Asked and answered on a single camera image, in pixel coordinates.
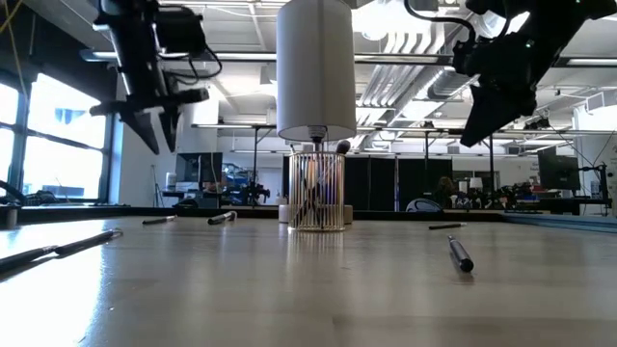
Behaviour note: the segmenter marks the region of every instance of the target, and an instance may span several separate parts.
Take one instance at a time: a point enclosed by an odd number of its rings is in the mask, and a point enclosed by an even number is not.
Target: table
[[[124,236],[0,282],[2,346],[614,346],[617,235],[514,224],[140,217],[0,232],[0,256]],[[446,235],[476,268],[453,265]]]

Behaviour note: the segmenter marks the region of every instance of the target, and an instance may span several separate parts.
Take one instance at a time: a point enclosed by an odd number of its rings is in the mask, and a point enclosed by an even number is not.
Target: table surface
[[[124,236],[0,282],[1,346],[615,346],[617,235],[514,224],[58,223],[0,256]],[[460,273],[446,235],[476,264]]]

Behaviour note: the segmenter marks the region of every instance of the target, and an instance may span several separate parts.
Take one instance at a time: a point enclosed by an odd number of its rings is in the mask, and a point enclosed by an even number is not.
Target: person
[[[452,195],[456,194],[454,183],[450,177],[443,176],[437,184],[437,190],[433,194],[433,201],[438,203],[442,208],[452,208]]]

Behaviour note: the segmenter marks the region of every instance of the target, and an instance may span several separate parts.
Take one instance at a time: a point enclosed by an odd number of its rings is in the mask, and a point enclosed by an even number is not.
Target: wire cup holder
[[[289,230],[345,230],[345,157],[303,152],[289,159]]]

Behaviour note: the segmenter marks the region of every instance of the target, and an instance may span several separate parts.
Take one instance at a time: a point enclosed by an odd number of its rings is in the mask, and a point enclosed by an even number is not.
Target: computer monitor
[[[553,153],[538,153],[540,184],[545,189],[580,189],[578,159]]]
[[[175,159],[178,182],[220,182],[223,153],[179,153]]]

